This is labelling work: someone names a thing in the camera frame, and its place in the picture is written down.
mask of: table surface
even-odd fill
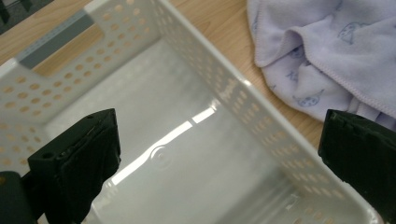
[[[0,64],[76,13],[91,0],[55,0],[0,35]],[[174,6],[267,98],[316,148],[323,124],[285,105],[268,89],[254,64],[247,0],[170,0]]]

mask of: folded fabric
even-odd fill
[[[396,130],[396,1],[247,0],[255,62],[286,104]]]

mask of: basket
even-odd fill
[[[87,223],[382,223],[166,0],[95,0],[0,67],[0,170],[116,108]]]

